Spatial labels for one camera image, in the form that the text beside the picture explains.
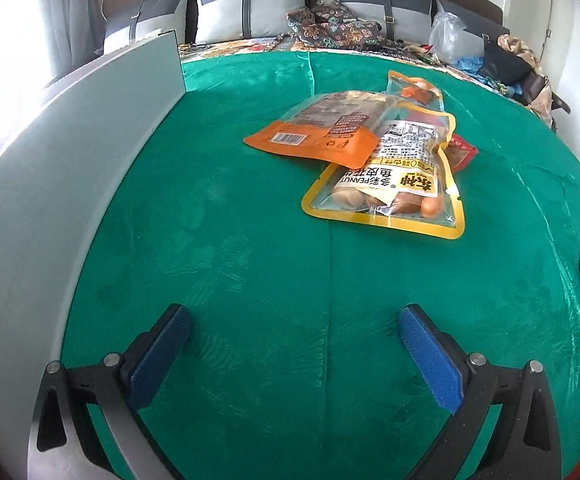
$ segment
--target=blue gripper pad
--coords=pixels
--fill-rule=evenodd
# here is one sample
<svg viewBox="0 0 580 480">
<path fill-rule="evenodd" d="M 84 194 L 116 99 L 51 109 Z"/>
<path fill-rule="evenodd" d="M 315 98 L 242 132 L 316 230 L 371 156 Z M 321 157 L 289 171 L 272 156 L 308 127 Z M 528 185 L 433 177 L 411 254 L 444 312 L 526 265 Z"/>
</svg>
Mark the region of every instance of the blue gripper pad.
<svg viewBox="0 0 580 480">
<path fill-rule="evenodd" d="M 172 362 L 188 340 L 191 326 L 189 311 L 179 305 L 128 375 L 126 403 L 131 410 L 150 405 Z"/>
<path fill-rule="evenodd" d="M 399 336 L 436 403 L 456 412 L 464 400 L 462 377 L 426 323 L 409 306 L 399 315 Z"/>
</svg>

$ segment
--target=green tablecloth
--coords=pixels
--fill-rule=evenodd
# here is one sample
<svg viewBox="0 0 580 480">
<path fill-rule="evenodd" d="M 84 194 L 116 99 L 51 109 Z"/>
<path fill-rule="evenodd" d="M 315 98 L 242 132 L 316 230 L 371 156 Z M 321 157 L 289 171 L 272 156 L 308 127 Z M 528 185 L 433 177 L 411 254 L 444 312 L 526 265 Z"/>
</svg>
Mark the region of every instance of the green tablecloth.
<svg viewBox="0 0 580 480">
<path fill-rule="evenodd" d="M 438 85 L 481 150 L 456 178 L 459 240 L 312 218 L 300 201 L 324 164 L 242 142 L 315 92 L 383 91 L 390 69 Z M 182 303 L 192 337 L 141 415 L 188 480 L 399 479 L 448 416 L 396 333 L 417 302 L 466 351 L 545 365 L 568 471 L 580 456 L 580 164 L 561 141 L 499 95 L 390 60 L 272 52 L 184 72 L 188 93 L 92 243 L 65 364 L 125 349 Z"/>
</svg>

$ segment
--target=gray curtain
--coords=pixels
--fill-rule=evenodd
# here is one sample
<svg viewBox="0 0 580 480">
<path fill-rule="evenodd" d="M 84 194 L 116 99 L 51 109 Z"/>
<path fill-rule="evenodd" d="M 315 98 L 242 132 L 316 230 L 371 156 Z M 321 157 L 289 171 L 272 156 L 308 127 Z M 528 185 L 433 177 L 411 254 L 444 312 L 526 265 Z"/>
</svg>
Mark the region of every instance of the gray curtain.
<svg viewBox="0 0 580 480">
<path fill-rule="evenodd" d="M 106 25 L 102 0 L 38 0 L 55 79 L 99 57 Z"/>
</svg>

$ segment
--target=snack package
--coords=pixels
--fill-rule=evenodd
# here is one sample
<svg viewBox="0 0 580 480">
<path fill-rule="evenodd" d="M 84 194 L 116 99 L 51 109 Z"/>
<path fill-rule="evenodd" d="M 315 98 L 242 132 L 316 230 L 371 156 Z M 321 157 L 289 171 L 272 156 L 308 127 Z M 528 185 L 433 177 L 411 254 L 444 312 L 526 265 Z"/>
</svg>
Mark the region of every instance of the snack package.
<svg viewBox="0 0 580 480">
<path fill-rule="evenodd" d="M 408 77 L 394 70 L 390 70 L 388 72 L 388 88 L 385 92 L 387 94 L 397 95 L 414 105 L 429 110 L 435 110 L 437 112 L 444 111 L 444 98 L 441 90 L 420 77 Z M 426 120 L 425 116 L 421 114 L 418 117 L 416 114 L 413 114 L 410 118 L 413 121 Z M 456 173 L 465 168 L 474 156 L 479 153 L 479 150 L 460 137 L 456 132 L 453 132 L 452 139 L 444 149 L 444 153 L 450 163 L 450 169 L 453 173 Z"/>
<path fill-rule="evenodd" d="M 366 164 L 356 171 L 329 165 L 304 196 L 303 210 L 318 218 L 460 237 L 464 210 L 444 153 L 454 116 L 403 102 L 393 117 L 382 123 L 384 134 Z"/>
<path fill-rule="evenodd" d="M 358 169 L 379 143 L 377 127 L 397 102 L 395 96 L 357 90 L 315 95 L 243 142 Z"/>
<path fill-rule="evenodd" d="M 388 88 L 385 92 L 428 110 L 444 111 L 444 98 L 441 90 L 420 77 L 409 77 L 390 70 L 388 72 Z"/>
</svg>

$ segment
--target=metal pin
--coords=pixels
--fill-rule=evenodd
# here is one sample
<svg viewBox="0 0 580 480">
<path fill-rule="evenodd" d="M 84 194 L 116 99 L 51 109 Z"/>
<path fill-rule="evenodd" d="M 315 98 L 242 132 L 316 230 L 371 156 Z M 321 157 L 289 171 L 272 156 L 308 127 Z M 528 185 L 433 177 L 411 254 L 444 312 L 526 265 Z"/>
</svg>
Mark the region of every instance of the metal pin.
<svg viewBox="0 0 580 480">
<path fill-rule="evenodd" d="M 530 361 L 530 371 L 535 374 L 540 374 L 544 371 L 544 366 L 537 360 Z"/>
<path fill-rule="evenodd" d="M 470 362 L 475 366 L 483 366 L 486 364 L 486 357 L 483 354 L 474 352 L 470 354 Z"/>
<path fill-rule="evenodd" d="M 46 371 L 49 374 L 55 374 L 59 371 L 59 368 L 61 368 L 61 363 L 59 361 L 50 361 L 46 367 Z"/>
<path fill-rule="evenodd" d="M 106 366 L 116 366 L 121 361 L 121 356 L 117 353 L 108 354 L 103 358 L 103 364 Z"/>
</svg>

